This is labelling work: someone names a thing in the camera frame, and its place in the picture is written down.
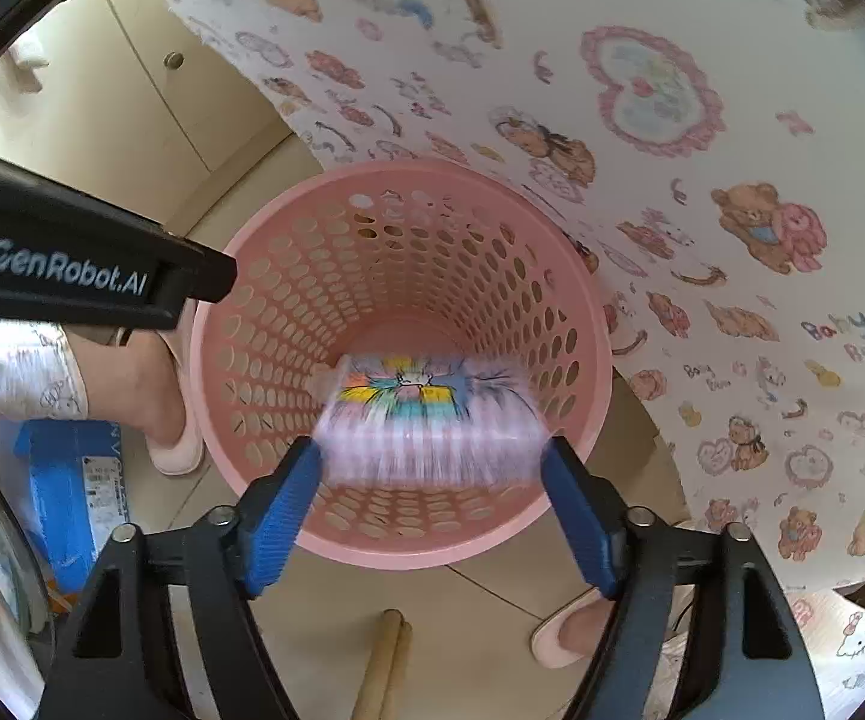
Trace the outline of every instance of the basket rim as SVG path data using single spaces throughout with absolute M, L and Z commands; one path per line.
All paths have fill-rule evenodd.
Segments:
M 594 408 L 589 413 L 582 435 L 575 442 L 576 455 L 586 461 L 592 447 L 595 445 L 602 424 L 605 421 L 609 404 L 612 398 L 612 351 L 609 346 L 609 334 L 606 329 L 605 316 L 602 313 L 601 293 L 598 279 L 594 274 L 589 274 L 588 269 L 579 257 L 578 252 L 573 249 L 562 230 L 551 218 L 533 205 L 525 197 L 512 190 L 508 186 L 499 183 L 482 173 L 471 170 L 468 167 L 460 167 L 445 160 L 439 159 L 417 159 L 417 160 L 394 160 L 383 162 L 366 162 L 335 169 L 325 170 L 319 175 L 314 175 L 299 182 L 293 187 L 282 191 L 276 197 L 270 199 L 264 206 L 254 213 L 238 232 L 232 236 L 223 251 L 229 256 L 235 257 L 242 249 L 245 242 L 251 239 L 266 221 L 278 211 L 288 205 L 304 198 L 309 191 L 320 187 L 334 184 L 357 175 L 371 175 L 376 172 L 409 172 L 416 175 L 441 176 L 443 173 L 456 179 L 478 183 L 489 191 L 499 191 L 504 194 L 510 202 L 519 206 L 522 213 L 530 215 L 535 221 L 535 226 L 530 229 L 533 236 L 549 236 L 549 242 L 560 247 L 568 248 L 568 256 L 565 261 L 570 268 L 570 276 L 585 285 L 582 291 L 582 299 L 585 308 L 589 311 L 592 328 L 592 357 L 594 357 L 594 384 L 592 385 L 592 403 Z M 223 479 L 229 484 L 237 495 L 245 493 L 249 481 L 237 469 L 232 460 L 224 452 L 213 452 L 221 449 L 222 442 L 219 440 L 218 432 L 207 408 L 205 408 L 205 372 L 203 371 L 203 354 L 200 352 L 205 336 L 205 327 L 208 324 L 209 315 L 214 309 L 212 303 L 200 303 L 197 307 L 195 319 L 192 324 L 192 338 L 189 353 L 189 379 L 192 384 L 192 408 L 198 419 L 202 430 L 205 446 L 209 450 L 209 456 L 219 469 Z M 506 541 L 507 538 L 515 536 L 524 528 L 532 524 L 549 509 L 549 498 L 540 494 L 536 500 L 529 504 L 522 512 L 511 519 L 496 526 L 487 533 L 473 536 L 467 541 L 459 541 L 447 547 L 439 547 L 431 550 L 416 550 L 414 552 L 382 552 L 381 550 L 367 550 L 354 546 L 347 546 L 328 538 L 316 536 L 304 530 L 299 531 L 296 543 L 304 549 L 314 552 L 321 557 L 329 557 L 331 560 L 358 565 L 363 568 L 380 568 L 387 570 L 409 570 L 413 568 L 432 568 L 445 565 L 455 560 L 464 560 L 491 549 L 493 546 Z

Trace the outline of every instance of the metal screw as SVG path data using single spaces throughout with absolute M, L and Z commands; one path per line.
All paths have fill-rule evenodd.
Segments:
M 217 506 L 205 518 L 213 525 L 228 525 L 235 519 L 235 509 L 231 506 Z
M 752 531 L 743 522 L 730 522 L 726 525 L 726 533 L 736 541 L 749 541 L 752 538 Z
M 645 506 L 634 506 L 625 513 L 626 519 L 633 525 L 640 528 L 648 528 L 656 521 L 656 515 L 652 514 L 652 509 L 647 509 Z
M 112 530 L 112 540 L 118 541 L 120 544 L 126 544 L 136 537 L 138 528 L 131 522 L 124 522 L 121 525 L 116 525 Z
M 162 64 L 165 65 L 170 70 L 179 70 L 181 68 L 182 63 L 184 63 L 185 57 L 181 55 L 179 52 L 168 52 L 165 55 L 165 59 L 162 60 Z

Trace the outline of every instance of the round door knob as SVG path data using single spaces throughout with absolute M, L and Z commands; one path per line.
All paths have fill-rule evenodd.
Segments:
M 181 55 L 179 52 L 168 52 L 165 55 L 165 59 L 162 60 L 162 64 L 167 66 L 170 70 L 179 70 L 181 68 L 182 63 L 184 63 L 185 57 Z

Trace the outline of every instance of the pink slipper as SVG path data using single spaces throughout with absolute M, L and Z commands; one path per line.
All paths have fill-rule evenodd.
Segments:
M 169 347 L 173 361 L 176 365 L 176 378 L 179 379 L 179 391 L 182 394 L 182 403 L 185 405 L 185 427 L 179 442 L 174 446 L 162 446 L 146 437 L 146 445 L 149 447 L 149 457 L 152 465 L 167 476 L 179 476 L 198 469 L 205 454 L 205 444 L 202 439 L 202 430 L 196 421 L 195 412 L 192 410 L 192 385 L 189 382 L 186 361 L 189 356 L 189 346 L 192 338 L 192 319 L 195 317 L 196 303 L 189 300 L 182 309 L 179 324 L 175 330 L 168 333 L 160 333 L 165 346 Z
M 546 668 L 562 668 L 586 658 L 583 654 L 564 649 L 559 644 L 559 631 L 562 630 L 563 623 L 574 611 L 589 607 L 589 605 L 601 600 L 603 600 L 602 593 L 593 587 L 570 603 L 565 604 L 551 617 L 546 618 L 533 632 L 532 640 L 529 642 L 536 661 L 539 661 Z

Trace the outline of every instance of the plastic laundry basket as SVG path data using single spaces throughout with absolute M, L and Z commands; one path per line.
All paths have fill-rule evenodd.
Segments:
M 269 202 L 226 252 L 238 280 L 200 306 L 191 373 L 205 443 L 237 493 L 311 432 L 321 407 L 304 380 L 347 352 L 515 356 L 549 427 L 580 457 L 592 450 L 612 384 L 594 277 L 501 184 L 438 160 L 330 170 Z M 298 543 L 354 565 L 443 565 L 547 507 L 539 485 L 320 485 Z

